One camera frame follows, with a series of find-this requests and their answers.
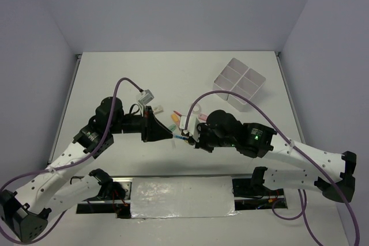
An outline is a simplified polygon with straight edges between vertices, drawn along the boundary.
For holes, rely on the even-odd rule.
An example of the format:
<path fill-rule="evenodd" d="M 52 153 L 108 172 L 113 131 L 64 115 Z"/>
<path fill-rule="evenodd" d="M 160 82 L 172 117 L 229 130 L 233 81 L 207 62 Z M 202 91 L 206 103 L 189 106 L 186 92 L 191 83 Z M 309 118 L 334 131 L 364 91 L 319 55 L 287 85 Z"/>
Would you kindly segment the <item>blue gel pen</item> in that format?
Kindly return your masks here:
<path fill-rule="evenodd" d="M 175 139 L 181 139 L 181 140 L 184 140 L 184 141 L 188 141 L 188 137 L 184 137 L 184 136 L 181 136 L 181 135 L 177 135 L 177 134 L 174 134 L 173 135 L 173 138 Z"/>

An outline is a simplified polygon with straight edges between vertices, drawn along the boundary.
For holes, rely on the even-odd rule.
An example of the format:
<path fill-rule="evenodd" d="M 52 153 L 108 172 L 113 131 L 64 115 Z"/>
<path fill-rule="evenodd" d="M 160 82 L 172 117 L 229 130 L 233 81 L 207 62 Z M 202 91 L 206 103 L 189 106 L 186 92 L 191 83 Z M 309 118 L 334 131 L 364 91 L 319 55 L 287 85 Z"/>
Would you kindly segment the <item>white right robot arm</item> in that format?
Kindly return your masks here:
<path fill-rule="evenodd" d="M 257 166 L 251 190 L 263 195 L 268 190 L 300 189 L 319 191 L 334 202 L 351 202 L 355 193 L 356 154 L 330 153 L 284 138 L 275 129 L 260 123 L 242 123 L 223 110 L 212 112 L 205 122 L 196 116 L 181 121 L 189 144 L 211 153 L 217 147 L 232 147 L 256 159 L 292 165 L 294 170 Z"/>

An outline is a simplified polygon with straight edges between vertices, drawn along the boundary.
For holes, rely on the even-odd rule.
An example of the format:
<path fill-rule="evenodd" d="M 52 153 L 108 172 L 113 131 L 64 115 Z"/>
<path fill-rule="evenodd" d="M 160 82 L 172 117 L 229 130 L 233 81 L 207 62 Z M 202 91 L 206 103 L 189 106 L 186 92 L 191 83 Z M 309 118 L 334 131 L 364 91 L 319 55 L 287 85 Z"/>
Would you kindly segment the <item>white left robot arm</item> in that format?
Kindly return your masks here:
<path fill-rule="evenodd" d="M 90 198 L 122 200 L 126 196 L 126 190 L 102 169 L 94 169 L 79 181 L 69 183 L 114 143 L 115 134 L 125 133 L 139 133 L 143 142 L 174 136 L 156 119 L 150 106 L 145 106 L 139 115 L 125 114 L 120 99 L 107 97 L 44 174 L 35 174 L 14 192 L 1 191 L 1 220 L 17 236 L 19 244 L 35 241 L 50 220 L 78 202 Z"/>

